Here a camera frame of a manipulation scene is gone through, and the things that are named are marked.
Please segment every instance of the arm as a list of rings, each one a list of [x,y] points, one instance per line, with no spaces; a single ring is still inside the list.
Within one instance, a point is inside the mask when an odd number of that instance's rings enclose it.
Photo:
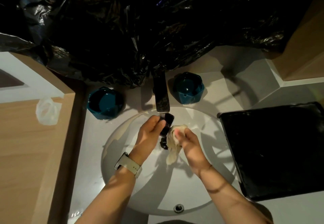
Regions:
[[[129,158],[139,165],[151,154],[160,132],[166,122],[151,116],[140,128],[137,141]],[[135,175],[121,166],[110,178],[98,196],[83,212],[76,224],[116,224],[120,223],[124,210],[135,185]]]
[[[206,159],[197,136],[185,129],[175,130],[193,173],[203,182],[210,198],[227,224],[272,223],[242,196]]]

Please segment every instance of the hand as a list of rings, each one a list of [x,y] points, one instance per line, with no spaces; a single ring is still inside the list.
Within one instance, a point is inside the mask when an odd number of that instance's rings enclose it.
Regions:
[[[166,121],[158,116],[151,116],[140,128],[134,148],[129,158],[142,165],[156,146],[160,132],[165,127]]]
[[[181,133],[179,129],[175,129],[174,133],[184,150],[184,154],[188,159],[192,172],[200,178],[201,172],[208,170],[212,165],[205,157],[197,135],[195,135],[189,128],[184,130],[185,134]]]

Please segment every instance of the watch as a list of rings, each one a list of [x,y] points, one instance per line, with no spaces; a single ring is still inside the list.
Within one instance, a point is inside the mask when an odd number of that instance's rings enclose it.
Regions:
[[[126,152],[124,152],[119,158],[118,162],[115,165],[115,169],[119,169],[120,166],[127,168],[130,172],[132,172],[135,175],[135,178],[138,178],[142,171],[142,167],[139,166],[132,159],[130,159]]]

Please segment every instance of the finger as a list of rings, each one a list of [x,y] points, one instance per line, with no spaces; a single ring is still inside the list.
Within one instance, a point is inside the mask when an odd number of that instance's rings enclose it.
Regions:
[[[141,128],[145,131],[151,132],[159,120],[159,116],[153,115],[141,126]]]
[[[158,124],[156,124],[155,128],[153,129],[153,132],[160,134],[163,128],[165,127],[166,123],[167,122],[165,120],[159,121]]]
[[[193,143],[199,143],[197,135],[195,135],[189,128],[184,130],[184,134],[188,138],[188,140],[192,141]]]
[[[174,130],[174,134],[176,135],[176,138],[179,140],[180,145],[184,148],[190,141],[186,138],[186,136],[180,132],[179,129]]]

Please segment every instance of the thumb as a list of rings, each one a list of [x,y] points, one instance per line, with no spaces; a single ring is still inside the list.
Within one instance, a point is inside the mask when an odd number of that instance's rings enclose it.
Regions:
[[[174,134],[176,136],[176,138],[179,140],[179,143],[182,147],[185,147],[188,143],[190,143],[190,141],[186,138],[186,136],[180,132],[179,129],[175,129],[174,130]]]
[[[155,128],[153,129],[153,132],[160,134],[163,130],[163,128],[166,125],[166,121],[165,120],[160,120],[158,124],[156,124]]]

